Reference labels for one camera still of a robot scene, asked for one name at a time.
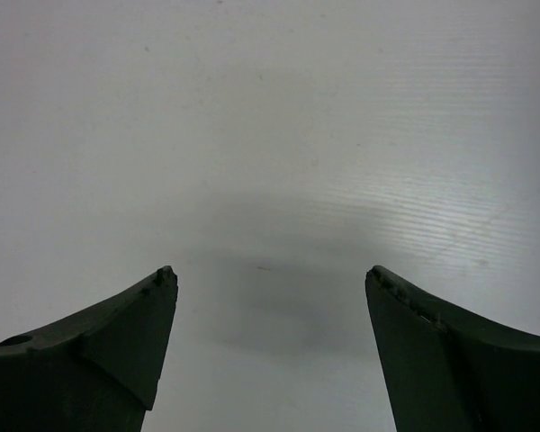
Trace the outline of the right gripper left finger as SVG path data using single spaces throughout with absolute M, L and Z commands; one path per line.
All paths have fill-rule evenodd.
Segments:
M 169 266 L 0 343 L 0 431 L 139 431 L 176 312 Z

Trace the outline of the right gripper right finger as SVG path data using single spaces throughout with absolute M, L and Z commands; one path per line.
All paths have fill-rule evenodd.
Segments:
M 365 295 L 399 431 L 540 431 L 540 336 L 376 265 Z

